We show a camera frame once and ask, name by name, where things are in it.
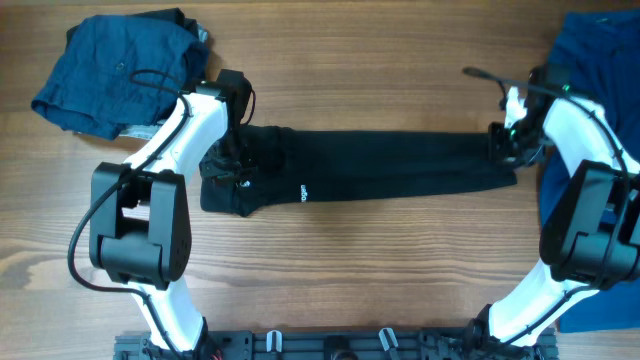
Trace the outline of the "black t-shirt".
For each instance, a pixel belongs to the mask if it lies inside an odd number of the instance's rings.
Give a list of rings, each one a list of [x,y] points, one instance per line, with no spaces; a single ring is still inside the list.
[[[354,201],[485,191],[516,184],[514,171],[489,160],[481,133],[240,131],[253,172],[219,185],[204,178],[200,206],[247,217],[271,205]]]

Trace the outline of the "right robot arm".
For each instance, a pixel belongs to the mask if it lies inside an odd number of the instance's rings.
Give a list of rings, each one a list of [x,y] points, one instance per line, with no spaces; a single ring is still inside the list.
[[[570,85],[566,67],[535,67],[525,82],[475,67],[463,72],[497,83],[503,94],[505,119],[489,127],[492,161],[531,166],[552,147],[570,176],[542,227],[538,262],[468,323],[461,340],[477,359],[529,357],[541,333],[572,306],[638,279],[639,163],[604,107]]]

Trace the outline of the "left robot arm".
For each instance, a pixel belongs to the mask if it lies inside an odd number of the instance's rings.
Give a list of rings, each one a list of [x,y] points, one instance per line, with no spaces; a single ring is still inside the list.
[[[107,273],[110,291],[132,295],[151,329],[141,356],[218,359],[184,278],[192,245],[186,185],[197,170],[216,185],[248,183],[255,162],[240,130],[255,92],[243,73],[223,69],[176,96],[173,113],[141,150],[96,168],[79,227],[90,232],[91,263]]]

